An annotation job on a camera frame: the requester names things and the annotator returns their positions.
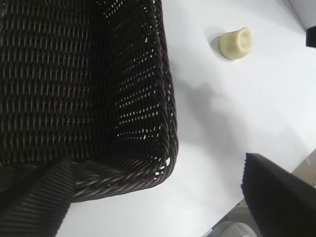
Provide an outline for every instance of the small cream object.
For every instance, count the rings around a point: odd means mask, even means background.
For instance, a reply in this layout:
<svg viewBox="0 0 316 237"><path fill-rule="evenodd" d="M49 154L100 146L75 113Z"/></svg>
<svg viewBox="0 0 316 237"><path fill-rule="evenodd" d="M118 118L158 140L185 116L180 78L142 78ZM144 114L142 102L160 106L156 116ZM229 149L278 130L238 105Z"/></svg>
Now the small cream object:
<svg viewBox="0 0 316 237"><path fill-rule="evenodd" d="M225 57L235 60L243 58L252 49L252 37L250 30L245 27L239 31L223 34L219 39L219 48Z"/></svg>

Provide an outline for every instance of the white object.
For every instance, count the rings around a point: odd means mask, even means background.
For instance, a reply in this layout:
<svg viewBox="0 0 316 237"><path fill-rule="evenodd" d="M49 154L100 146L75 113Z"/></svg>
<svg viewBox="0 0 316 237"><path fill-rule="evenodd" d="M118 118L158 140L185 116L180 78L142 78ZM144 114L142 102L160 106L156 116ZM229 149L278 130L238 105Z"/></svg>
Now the white object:
<svg viewBox="0 0 316 237"><path fill-rule="evenodd" d="M245 223L225 221L219 224L210 237L257 237L256 233Z"/></svg>
<svg viewBox="0 0 316 237"><path fill-rule="evenodd" d="M243 198L245 151L292 171L316 147L316 51L280 0L163 0L180 149L158 187L72 204L58 237L201 237ZM251 29L243 60L210 42Z"/></svg>
<svg viewBox="0 0 316 237"><path fill-rule="evenodd" d="M225 57L231 60L243 58L252 49L250 30L244 27L238 31L223 34L219 39L219 48Z"/></svg>

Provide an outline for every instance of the wicker basket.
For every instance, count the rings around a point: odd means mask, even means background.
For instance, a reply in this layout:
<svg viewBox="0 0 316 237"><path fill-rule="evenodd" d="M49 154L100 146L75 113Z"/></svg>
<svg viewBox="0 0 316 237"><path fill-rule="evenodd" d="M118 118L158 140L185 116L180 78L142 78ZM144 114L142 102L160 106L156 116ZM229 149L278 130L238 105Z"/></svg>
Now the wicker basket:
<svg viewBox="0 0 316 237"><path fill-rule="evenodd" d="M66 156L73 201L168 178L178 142L160 0L0 7L0 166L13 172L1 189Z"/></svg>

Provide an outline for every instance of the wicker weave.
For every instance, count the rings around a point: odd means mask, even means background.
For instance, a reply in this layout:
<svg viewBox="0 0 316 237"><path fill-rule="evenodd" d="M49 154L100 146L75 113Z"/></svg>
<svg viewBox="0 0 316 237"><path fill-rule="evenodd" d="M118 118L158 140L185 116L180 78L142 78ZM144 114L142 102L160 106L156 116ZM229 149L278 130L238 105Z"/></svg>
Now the wicker weave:
<svg viewBox="0 0 316 237"><path fill-rule="evenodd" d="M70 155L73 201L163 182L178 142L160 0L0 0L0 115L0 165Z"/></svg>

